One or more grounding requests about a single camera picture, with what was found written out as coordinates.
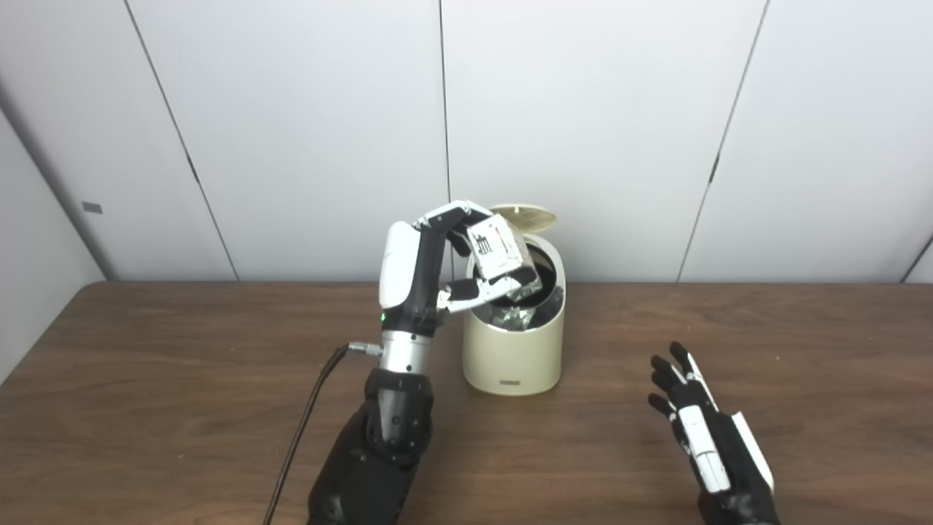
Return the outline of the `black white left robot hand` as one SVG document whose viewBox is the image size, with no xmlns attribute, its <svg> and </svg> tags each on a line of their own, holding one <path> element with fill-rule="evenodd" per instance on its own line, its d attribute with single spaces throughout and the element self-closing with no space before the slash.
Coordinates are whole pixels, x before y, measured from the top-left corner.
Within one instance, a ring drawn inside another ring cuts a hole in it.
<svg viewBox="0 0 933 525">
<path fill-rule="evenodd" d="M 441 284 L 447 244 L 473 259 L 477 278 Z M 520 230 L 470 200 L 453 201 L 389 228 L 379 279 L 382 331 L 433 337 L 450 314 L 532 295 L 537 281 Z"/>
</svg>

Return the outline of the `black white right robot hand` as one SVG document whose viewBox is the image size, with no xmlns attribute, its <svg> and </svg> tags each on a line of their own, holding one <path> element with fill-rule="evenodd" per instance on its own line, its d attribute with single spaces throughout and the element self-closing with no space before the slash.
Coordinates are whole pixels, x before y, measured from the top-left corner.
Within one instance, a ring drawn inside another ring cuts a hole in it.
<svg viewBox="0 0 933 525">
<path fill-rule="evenodd" d="M 670 342 L 672 361 L 651 357 L 649 404 L 670 423 L 699 486 L 706 524 L 779 524 L 774 477 L 743 413 L 719 409 L 689 349 Z"/>
</svg>

